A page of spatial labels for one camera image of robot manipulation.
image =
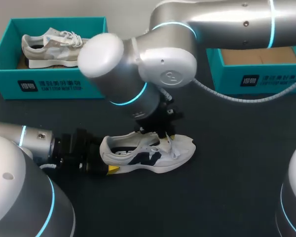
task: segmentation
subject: beige sneaker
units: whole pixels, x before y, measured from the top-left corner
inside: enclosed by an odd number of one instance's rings
[[[29,60],[29,68],[47,68],[55,65],[75,67],[79,52],[88,40],[82,39],[74,32],[60,32],[49,28],[42,36],[23,35],[22,50]]]

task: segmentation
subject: shoe sole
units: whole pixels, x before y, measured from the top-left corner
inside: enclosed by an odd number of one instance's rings
[[[34,68],[48,68],[51,66],[65,66],[65,67],[76,67],[78,66],[77,61],[63,61],[63,60],[29,60],[29,68],[34,69]]]
[[[193,154],[189,158],[182,161],[181,163],[177,163],[177,164],[167,166],[167,167],[156,167],[156,166],[143,165],[143,164],[122,165],[122,166],[119,166],[119,170],[115,174],[128,173],[128,172],[134,171],[136,169],[148,169],[148,170],[153,171],[157,174],[166,173],[166,172],[174,170],[174,169],[180,167],[181,165],[183,165],[184,163],[188,162],[192,156],[193,156]]]

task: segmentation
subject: white sneaker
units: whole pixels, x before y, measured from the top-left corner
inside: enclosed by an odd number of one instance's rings
[[[172,140],[157,134],[132,132],[125,136],[105,137],[100,155],[108,165],[119,166],[118,173],[148,169],[155,173],[171,171],[187,162],[195,152],[192,139],[175,135]]]
[[[29,60],[29,68],[47,68],[55,65],[77,66],[77,58],[88,39],[74,32],[57,31],[53,28],[42,36],[23,35],[22,50]]]

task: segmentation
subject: white wall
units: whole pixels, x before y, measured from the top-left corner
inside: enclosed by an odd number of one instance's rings
[[[106,16],[109,32],[127,39],[145,31],[150,14],[160,1],[0,0],[0,39],[10,18],[55,16]]]

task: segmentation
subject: logo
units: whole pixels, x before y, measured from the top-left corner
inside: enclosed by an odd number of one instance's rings
[[[256,86],[259,77],[259,75],[244,75],[240,86]]]
[[[129,162],[129,165],[133,165],[133,164],[143,164],[143,165],[150,165],[150,166],[154,166],[157,162],[157,160],[159,160],[161,158],[161,154],[159,152],[154,153],[151,158],[150,158],[150,153],[149,152],[142,152],[142,153],[138,153],[131,162]]]
[[[19,86],[23,92],[37,92],[38,89],[33,80],[18,80]]]
[[[132,151],[116,152],[115,155],[123,156],[132,153]]]

